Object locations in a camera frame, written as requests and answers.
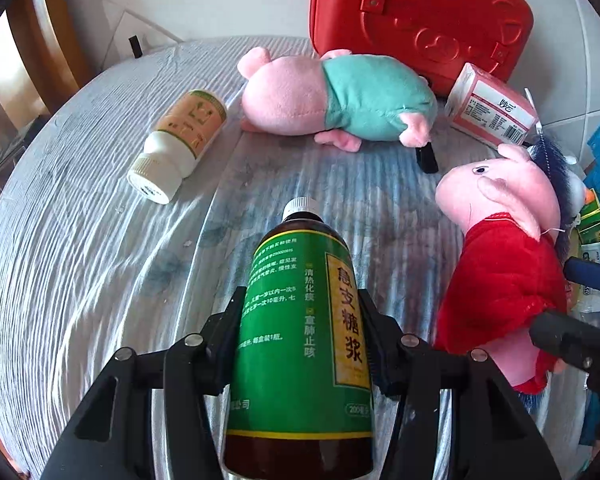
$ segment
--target pink plush pig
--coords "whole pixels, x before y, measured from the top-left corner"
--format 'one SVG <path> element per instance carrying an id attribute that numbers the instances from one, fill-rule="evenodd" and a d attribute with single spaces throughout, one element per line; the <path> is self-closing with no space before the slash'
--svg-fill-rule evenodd
<path id="1" fill-rule="evenodd" d="M 560 206 L 527 150 L 501 144 L 498 152 L 504 158 L 454 168 L 436 189 L 440 209 L 465 236 L 438 313 L 436 347 L 484 348 L 515 389 L 536 394 L 556 359 L 532 345 L 529 324 L 547 308 L 567 310 L 554 248 Z"/>
<path id="2" fill-rule="evenodd" d="M 320 59 L 271 60 L 263 47 L 238 63 L 247 84 L 242 128 L 315 141 L 356 152 L 367 140 L 429 142 L 438 104 L 426 81 L 397 59 L 332 50 Z"/>

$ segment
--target cough syrup bottle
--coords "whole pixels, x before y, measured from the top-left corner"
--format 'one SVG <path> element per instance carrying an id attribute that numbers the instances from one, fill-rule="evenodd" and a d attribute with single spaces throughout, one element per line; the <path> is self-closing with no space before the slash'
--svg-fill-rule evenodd
<path id="1" fill-rule="evenodd" d="M 293 199 L 253 256 L 224 465 L 265 480 L 349 480 L 373 467 L 372 407 L 349 249 Z"/>

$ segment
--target red bag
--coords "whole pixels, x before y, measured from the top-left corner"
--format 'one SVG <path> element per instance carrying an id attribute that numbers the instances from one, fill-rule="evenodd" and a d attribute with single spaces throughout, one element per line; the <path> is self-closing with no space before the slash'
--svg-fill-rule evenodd
<path id="1" fill-rule="evenodd" d="M 533 22 L 525 0 L 311 0 L 309 28 L 320 55 L 393 56 L 448 96 L 466 62 L 506 82 Z"/>

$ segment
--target bottle label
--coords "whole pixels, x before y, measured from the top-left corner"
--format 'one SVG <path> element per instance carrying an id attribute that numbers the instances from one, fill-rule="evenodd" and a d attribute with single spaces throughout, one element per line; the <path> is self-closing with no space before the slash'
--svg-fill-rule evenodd
<path id="1" fill-rule="evenodd" d="M 358 288 L 336 238 L 288 231 L 253 258 L 227 434 L 294 440 L 371 437 Z"/>
<path id="2" fill-rule="evenodd" d="M 204 90 L 183 95 L 154 127 L 184 142 L 197 159 L 226 120 L 224 105 Z"/>

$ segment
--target green box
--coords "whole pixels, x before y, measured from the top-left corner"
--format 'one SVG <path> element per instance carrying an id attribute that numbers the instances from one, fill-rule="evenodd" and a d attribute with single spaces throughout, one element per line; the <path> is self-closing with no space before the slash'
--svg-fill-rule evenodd
<path id="1" fill-rule="evenodd" d="M 595 190 L 595 200 L 580 211 L 580 225 L 576 227 L 582 245 L 600 242 L 600 201 Z"/>

